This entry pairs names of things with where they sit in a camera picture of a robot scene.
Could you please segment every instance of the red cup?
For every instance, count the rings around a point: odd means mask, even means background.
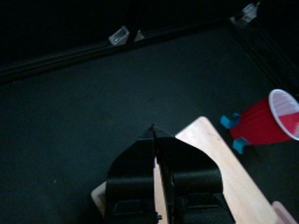
[[[299,140],[299,104],[282,89],[253,105],[230,129],[236,139],[245,137],[249,144],[274,144]]]

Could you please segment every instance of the wooden plank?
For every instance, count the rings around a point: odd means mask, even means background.
[[[237,223],[284,223],[210,120],[201,117],[177,138],[205,151],[217,162],[224,178],[225,197]]]

